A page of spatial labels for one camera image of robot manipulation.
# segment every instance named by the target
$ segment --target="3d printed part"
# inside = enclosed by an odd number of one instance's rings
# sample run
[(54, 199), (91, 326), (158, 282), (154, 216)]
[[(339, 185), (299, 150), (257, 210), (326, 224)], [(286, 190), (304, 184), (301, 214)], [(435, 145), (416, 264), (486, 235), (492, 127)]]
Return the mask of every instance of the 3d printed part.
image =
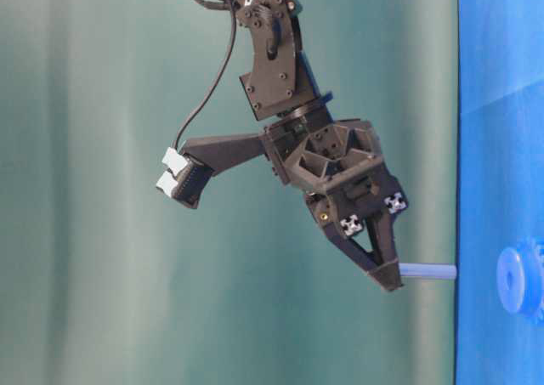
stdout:
[(496, 266), (496, 285), (504, 309), (544, 324), (544, 241), (528, 239), (507, 247)]

